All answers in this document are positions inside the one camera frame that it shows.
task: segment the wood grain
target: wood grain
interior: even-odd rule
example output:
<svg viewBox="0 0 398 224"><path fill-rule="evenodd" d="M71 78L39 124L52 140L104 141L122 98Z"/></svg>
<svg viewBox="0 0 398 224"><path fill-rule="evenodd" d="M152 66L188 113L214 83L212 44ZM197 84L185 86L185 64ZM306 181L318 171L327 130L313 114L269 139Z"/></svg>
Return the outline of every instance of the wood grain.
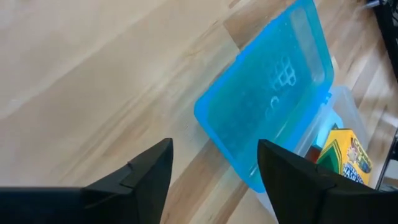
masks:
<svg viewBox="0 0 398 224"><path fill-rule="evenodd" d="M275 223L202 130L197 98L293 0L0 3L0 184L89 184L174 139L162 223ZM375 184L398 86L364 1L316 0L371 139Z"/></svg>

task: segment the crayon box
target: crayon box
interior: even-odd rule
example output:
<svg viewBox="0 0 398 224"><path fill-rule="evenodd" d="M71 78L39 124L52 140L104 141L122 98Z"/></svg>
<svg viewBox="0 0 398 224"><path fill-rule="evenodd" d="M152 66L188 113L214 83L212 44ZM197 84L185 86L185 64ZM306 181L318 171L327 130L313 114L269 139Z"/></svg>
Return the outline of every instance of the crayon box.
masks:
<svg viewBox="0 0 398 224"><path fill-rule="evenodd" d="M351 129L332 129L317 164L368 185L372 162Z"/></svg>

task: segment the clear plastic bin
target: clear plastic bin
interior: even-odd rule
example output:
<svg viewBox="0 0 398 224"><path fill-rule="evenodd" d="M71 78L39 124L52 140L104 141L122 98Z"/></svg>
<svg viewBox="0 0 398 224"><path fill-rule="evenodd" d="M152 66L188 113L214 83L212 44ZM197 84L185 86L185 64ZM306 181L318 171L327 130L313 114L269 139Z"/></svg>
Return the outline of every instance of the clear plastic bin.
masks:
<svg viewBox="0 0 398 224"><path fill-rule="evenodd" d="M359 116L358 109L356 108L351 92L345 86L336 86L331 89L330 97L329 99L326 99L326 103L320 105L317 115L314 117L311 125L304 132L299 144L294 149L294 153L305 157L308 149L316 138L317 133L332 111L334 111L343 120L342 128L352 129L362 147L367 150L369 145L369 137ZM273 214L273 216L275 216L275 212L272 208L267 192L257 194L257 198L262 205L271 214Z"/></svg>

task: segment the dark object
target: dark object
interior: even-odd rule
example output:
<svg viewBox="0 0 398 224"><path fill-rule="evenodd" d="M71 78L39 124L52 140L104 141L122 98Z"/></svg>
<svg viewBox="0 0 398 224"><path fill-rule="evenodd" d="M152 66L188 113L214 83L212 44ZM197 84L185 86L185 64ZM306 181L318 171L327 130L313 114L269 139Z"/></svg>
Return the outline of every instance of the dark object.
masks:
<svg viewBox="0 0 398 224"><path fill-rule="evenodd" d="M1 223L160 222L169 190L172 139L83 188L1 188Z"/></svg>
<svg viewBox="0 0 398 224"><path fill-rule="evenodd" d="M280 224L395 223L398 192L379 192L260 140L262 181Z"/></svg>
<svg viewBox="0 0 398 224"><path fill-rule="evenodd" d="M373 7L392 69L398 78L398 0L381 0Z"/></svg>
<svg viewBox="0 0 398 224"><path fill-rule="evenodd" d="M382 4L381 2L382 0L370 0L365 4L366 8L372 8L372 7L376 7L376 6L380 6L380 4Z"/></svg>

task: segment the cartoon character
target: cartoon character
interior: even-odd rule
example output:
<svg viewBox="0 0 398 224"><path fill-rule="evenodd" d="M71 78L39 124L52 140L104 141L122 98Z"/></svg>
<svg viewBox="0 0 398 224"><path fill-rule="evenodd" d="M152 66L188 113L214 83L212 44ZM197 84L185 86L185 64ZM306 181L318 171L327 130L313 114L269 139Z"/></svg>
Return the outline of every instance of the cartoon character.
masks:
<svg viewBox="0 0 398 224"><path fill-rule="evenodd" d="M347 150L347 156L351 163L354 163L357 161L358 154L359 154L358 150L353 146L350 146Z"/></svg>

